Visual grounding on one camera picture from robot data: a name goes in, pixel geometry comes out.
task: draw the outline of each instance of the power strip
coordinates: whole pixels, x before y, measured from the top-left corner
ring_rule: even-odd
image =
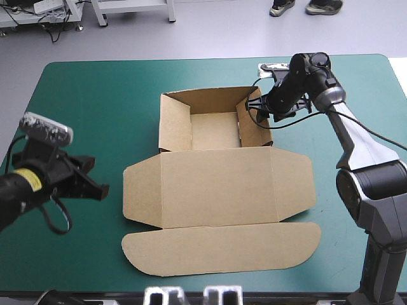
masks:
[[[37,15],[64,7],[64,0],[42,0],[34,3],[34,12]]]

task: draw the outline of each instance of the robotic arm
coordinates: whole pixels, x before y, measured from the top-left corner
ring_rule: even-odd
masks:
[[[289,68],[269,71],[272,90],[246,104],[248,111],[258,111],[256,123],[269,114],[280,121],[303,108],[310,112],[312,103],[328,116],[343,148],[336,188],[356,224],[369,234],[360,288],[347,302],[403,305],[396,288],[407,249],[407,166],[356,123],[325,53],[295,54]]]
[[[109,186],[98,185],[87,175],[95,164],[95,158],[69,156],[60,149],[72,142],[73,131],[69,127],[27,112],[20,120],[19,128],[28,141],[22,152],[13,155],[15,170],[8,173],[10,146],[6,173],[0,175],[0,232],[22,214],[38,208],[54,233],[66,234],[72,227],[72,221],[60,198],[103,200]],[[61,209],[67,229],[52,224],[43,207],[43,203],[49,200]]]

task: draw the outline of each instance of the person's foot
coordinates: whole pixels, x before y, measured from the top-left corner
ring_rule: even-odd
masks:
[[[287,0],[287,2],[281,6],[273,5],[270,8],[270,15],[273,17],[281,16],[286,10],[292,8],[295,4],[295,0]]]
[[[312,4],[312,1],[307,5],[305,11],[308,15],[335,15],[343,5],[342,0],[329,0],[326,5]]]

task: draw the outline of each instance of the metal bracket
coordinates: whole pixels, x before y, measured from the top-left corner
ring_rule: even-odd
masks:
[[[241,286],[208,286],[203,291],[203,305],[243,305]]]
[[[190,305],[181,287],[148,287],[143,305]]]

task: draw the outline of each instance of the box side wall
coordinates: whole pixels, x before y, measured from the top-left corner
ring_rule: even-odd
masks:
[[[166,95],[161,95],[158,147],[166,151],[192,148],[190,107]]]
[[[191,114],[201,114],[235,112],[236,105],[254,90],[253,87],[207,88],[171,92],[165,95],[191,106]]]
[[[258,98],[261,96],[260,89],[253,92],[250,98]],[[268,145],[272,141],[271,130],[257,126],[250,118],[249,112],[246,110],[246,98],[236,105],[236,110],[239,120],[239,134],[242,147],[253,147]],[[256,119],[257,111],[250,110],[252,117]],[[261,122],[264,127],[270,127],[268,120]]]

